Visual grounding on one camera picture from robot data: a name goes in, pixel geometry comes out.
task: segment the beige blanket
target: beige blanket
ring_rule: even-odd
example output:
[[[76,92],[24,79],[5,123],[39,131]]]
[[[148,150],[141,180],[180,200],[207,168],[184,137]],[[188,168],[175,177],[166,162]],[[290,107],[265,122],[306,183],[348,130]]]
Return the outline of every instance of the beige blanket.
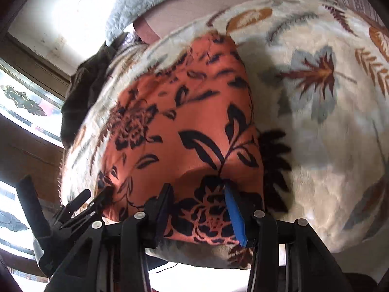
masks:
[[[62,202],[97,191],[99,133],[121,91],[211,29],[233,38],[246,66],[269,211],[307,219],[333,252],[376,234],[389,216],[389,37],[332,0],[254,0],[128,50],[69,150]],[[150,253],[221,268],[249,267],[251,256],[169,240]]]

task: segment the dark garment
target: dark garment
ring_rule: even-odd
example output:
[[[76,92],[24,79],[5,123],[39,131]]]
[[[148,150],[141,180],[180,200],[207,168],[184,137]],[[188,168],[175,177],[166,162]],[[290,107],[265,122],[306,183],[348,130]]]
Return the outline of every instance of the dark garment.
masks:
[[[89,109],[95,104],[107,80],[106,70],[123,44],[128,44],[129,33],[120,35],[110,47],[104,43],[99,51],[84,61],[74,75],[62,107],[61,140],[67,150],[73,144],[75,136]]]

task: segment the maroon stripe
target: maroon stripe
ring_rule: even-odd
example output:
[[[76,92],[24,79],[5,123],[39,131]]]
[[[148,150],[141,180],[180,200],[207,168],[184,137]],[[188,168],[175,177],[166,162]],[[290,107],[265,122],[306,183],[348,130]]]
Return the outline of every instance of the maroon stripe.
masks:
[[[152,30],[143,16],[138,17],[134,22],[134,30],[139,38],[146,44],[153,44],[161,38]]]

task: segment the window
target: window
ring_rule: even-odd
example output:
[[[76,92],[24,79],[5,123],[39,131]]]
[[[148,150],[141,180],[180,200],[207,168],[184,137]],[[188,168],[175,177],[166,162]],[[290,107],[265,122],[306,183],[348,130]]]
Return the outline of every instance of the window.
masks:
[[[29,132],[63,148],[63,101],[0,59],[0,114]]]

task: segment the orange fabric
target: orange fabric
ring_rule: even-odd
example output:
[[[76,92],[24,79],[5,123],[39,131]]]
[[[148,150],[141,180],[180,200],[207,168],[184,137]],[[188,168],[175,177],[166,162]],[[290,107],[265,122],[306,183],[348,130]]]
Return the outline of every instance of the orange fabric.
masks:
[[[124,220],[174,189],[165,237],[236,243],[225,208],[228,179],[253,203],[263,198],[263,168],[251,90],[233,40],[209,32],[171,67],[147,72],[111,110],[98,187],[116,189],[105,215]]]

